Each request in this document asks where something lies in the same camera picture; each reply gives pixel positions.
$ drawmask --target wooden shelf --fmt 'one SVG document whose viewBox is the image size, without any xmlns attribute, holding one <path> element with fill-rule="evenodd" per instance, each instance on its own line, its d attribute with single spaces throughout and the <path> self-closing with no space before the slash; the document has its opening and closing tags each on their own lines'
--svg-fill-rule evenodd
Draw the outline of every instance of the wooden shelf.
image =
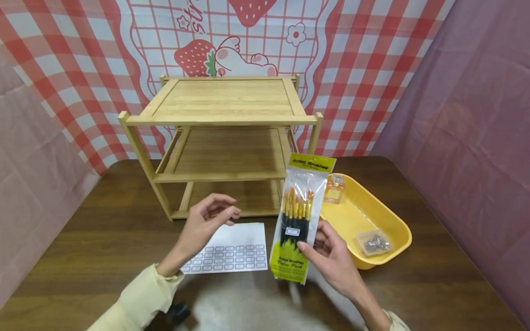
<svg viewBox="0 0 530 331">
<path fill-rule="evenodd" d="M 140 115 L 118 120 L 168 219 L 212 192 L 235 197 L 241 216 L 277 215 L 286 164 L 297 151 L 293 126 L 311 126 L 312 154 L 321 113 L 307 115 L 292 77 L 160 77 L 162 89 Z M 176 134 L 155 170 L 135 127 L 175 126 Z M 164 183 L 186 183 L 179 210 Z"/>
<path fill-rule="evenodd" d="M 189 207 L 207 197 L 211 192 L 228 194 L 237 199 L 241 217 L 274 216 L 280 210 L 280 181 L 256 182 L 201 182 L 191 185 Z M 188 217 L 188 206 L 181 204 L 181 210 L 174 211 L 173 219 Z"/>
<path fill-rule="evenodd" d="M 285 178 L 290 144 L 284 128 L 181 131 L 155 183 L 259 181 Z"/>
</svg>

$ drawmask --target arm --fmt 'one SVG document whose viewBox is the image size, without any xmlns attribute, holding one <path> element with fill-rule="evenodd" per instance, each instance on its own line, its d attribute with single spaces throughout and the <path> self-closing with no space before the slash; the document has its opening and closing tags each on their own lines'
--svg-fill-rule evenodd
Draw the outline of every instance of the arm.
<svg viewBox="0 0 530 331">
<path fill-rule="evenodd" d="M 352 262 L 346 242 L 328 222 L 319 222 L 314 247 L 302 241 L 297 246 L 324 279 L 355 305 L 364 318 L 366 329 L 409 330 L 395 314 L 381 309 Z"/>
<path fill-rule="evenodd" d="M 240 213 L 232 206 L 235 202 L 227 195 L 211 194 L 191 207 L 177 243 L 164 260 L 144 269 L 127 285 L 89 331 L 140 331 L 159 311 L 167 312 L 184 278 L 180 268 L 206 246 L 221 225 L 234 224 L 230 218 L 238 219 Z"/>
</svg>

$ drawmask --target flower print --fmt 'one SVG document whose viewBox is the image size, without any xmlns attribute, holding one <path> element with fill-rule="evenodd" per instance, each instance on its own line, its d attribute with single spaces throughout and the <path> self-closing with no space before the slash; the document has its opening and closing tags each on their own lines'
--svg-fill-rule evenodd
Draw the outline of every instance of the flower print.
<svg viewBox="0 0 530 331">
<path fill-rule="evenodd" d="M 300 43 L 305 41 L 305 25 L 300 22 L 297 25 L 291 25 L 287 29 L 287 42 L 293 44 L 294 47 L 298 47 Z"/>
</svg>

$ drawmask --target yellow-green label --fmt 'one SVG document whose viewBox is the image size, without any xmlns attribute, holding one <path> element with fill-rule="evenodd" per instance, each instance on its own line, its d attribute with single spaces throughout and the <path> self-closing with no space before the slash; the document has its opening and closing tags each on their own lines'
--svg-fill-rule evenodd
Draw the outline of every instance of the yellow-green label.
<svg viewBox="0 0 530 331">
<path fill-rule="evenodd" d="M 303 283 L 307 271 L 307 258 L 291 240 L 283 245 L 277 241 L 271 253 L 270 269 L 274 277 L 295 283 Z"/>
<path fill-rule="evenodd" d="M 332 157 L 299 153 L 291 153 L 291 160 L 289 161 L 289 166 L 325 173 L 331 173 L 334 165 L 335 159 Z"/>
</svg>

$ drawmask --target woman's left hand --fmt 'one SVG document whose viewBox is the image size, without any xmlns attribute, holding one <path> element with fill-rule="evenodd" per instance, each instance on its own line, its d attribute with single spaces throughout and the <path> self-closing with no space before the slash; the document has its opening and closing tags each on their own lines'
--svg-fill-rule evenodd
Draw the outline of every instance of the woman's left hand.
<svg viewBox="0 0 530 331">
<path fill-rule="evenodd" d="M 187 261 L 206 246 L 221 225 L 233 225 L 230 219 L 238 219 L 241 212 L 241 209 L 233 206 L 235 202 L 228 195 L 212 193 L 191 207 L 177 243 L 160 262 L 157 273 L 164 277 L 177 274 Z"/>
</svg>

